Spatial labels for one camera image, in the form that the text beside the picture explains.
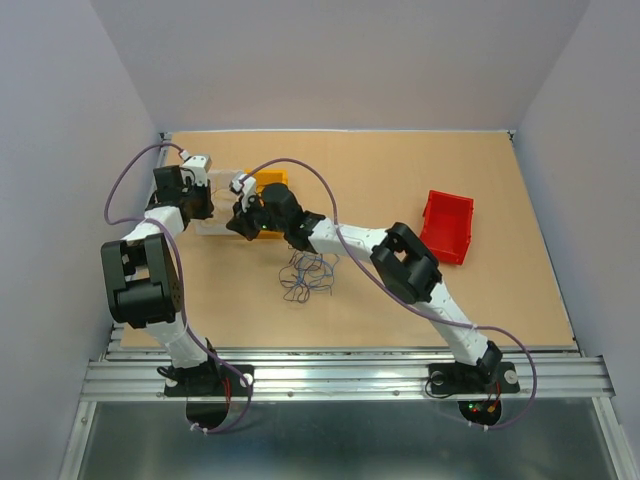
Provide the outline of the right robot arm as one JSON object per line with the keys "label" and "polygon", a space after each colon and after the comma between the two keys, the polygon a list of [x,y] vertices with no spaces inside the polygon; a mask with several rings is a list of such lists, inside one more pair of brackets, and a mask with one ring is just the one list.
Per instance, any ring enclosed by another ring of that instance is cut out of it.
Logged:
{"label": "right robot arm", "polygon": [[436,257],[405,224],[388,229],[338,225],[303,209],[283,183],[262,190],[253,177],[230,183],[237,201],[227,229],[248,240],[263,231],[279,232],[301,252],[336,255],[372,265],[376,280],[403,304],[424,315],[446,341],[453,361],[428,365],[432,395],[517,393],[518,375],[499,347],[467,318],[443,281]]}

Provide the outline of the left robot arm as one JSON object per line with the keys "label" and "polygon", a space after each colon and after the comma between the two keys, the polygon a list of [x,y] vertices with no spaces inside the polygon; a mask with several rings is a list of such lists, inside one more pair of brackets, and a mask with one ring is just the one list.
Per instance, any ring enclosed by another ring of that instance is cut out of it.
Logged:
{"label": "left robot arm", "polygon": [[155,191],[143,217],[120,240],[101,247],[107,301],[115,322],[142,330],[162,345],[171,365],[160,367],[165,394],[175,397],[227,395],[230,383],[208,341],[190,331],[183,315],[184,287],[169,239],[193,220],[213,216],[211,160],[189,157],[181,165],[153,171]]}

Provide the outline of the white plastic bin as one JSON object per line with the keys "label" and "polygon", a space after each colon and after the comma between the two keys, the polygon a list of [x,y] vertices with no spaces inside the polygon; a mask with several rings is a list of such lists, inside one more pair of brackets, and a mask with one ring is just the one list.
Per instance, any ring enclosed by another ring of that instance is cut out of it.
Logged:
{"label": "white plastic bin", "polygon": [[195,232],[202,236],[233,236],[226,228],[227,222],[233,217],[233,205],[237,197],[229,190],[232,178],[242,170],[211,170],[208,174],[211,182],[212,201],[214,205],[213,217],[207,220],[197,220]]}

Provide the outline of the yellow plastic bin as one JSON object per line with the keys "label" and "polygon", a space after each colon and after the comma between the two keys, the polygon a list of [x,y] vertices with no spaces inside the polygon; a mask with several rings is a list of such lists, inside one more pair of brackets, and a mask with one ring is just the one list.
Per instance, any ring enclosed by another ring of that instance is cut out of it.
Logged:
{"label": "yellow plastic bin", "polygon": [[294,217],[300,210],[295,195],[289,189],[285,170],[260,171],[253,175],[256,179],[256,194],[264,201],[275,224],[274,232],[262,232],[258,239],[283,237],[290,230]]}

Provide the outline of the red plastic bin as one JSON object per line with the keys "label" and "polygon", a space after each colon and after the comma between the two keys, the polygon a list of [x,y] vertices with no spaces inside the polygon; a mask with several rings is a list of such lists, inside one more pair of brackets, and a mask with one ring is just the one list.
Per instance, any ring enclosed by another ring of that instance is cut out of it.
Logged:
{"label": "red plastic bin", "polygon": [[474,200],[430,190],[420,239],[440,262],[462,265],[471,244]]}

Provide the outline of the aluminium front rail frame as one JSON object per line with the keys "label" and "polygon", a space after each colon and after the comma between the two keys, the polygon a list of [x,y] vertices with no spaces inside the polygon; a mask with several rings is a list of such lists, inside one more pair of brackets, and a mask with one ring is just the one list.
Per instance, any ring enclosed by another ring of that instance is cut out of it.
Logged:
{"label": "aluminium front rail frame", "polygon": [[[254,368],[257,402],[327,400],[420,400],[428,365],[451,360],[442,349],[246,350],[224,349],[232,364]],[[543,352],[526,358],[508,352],[521,390],[539,399],[611,398],[615,394],[606,364],[576,352]],[[165,400],[164,380],[157,369],[169,358],[157,349],[113,351],[91,362],[81,400],[134,402]]]}

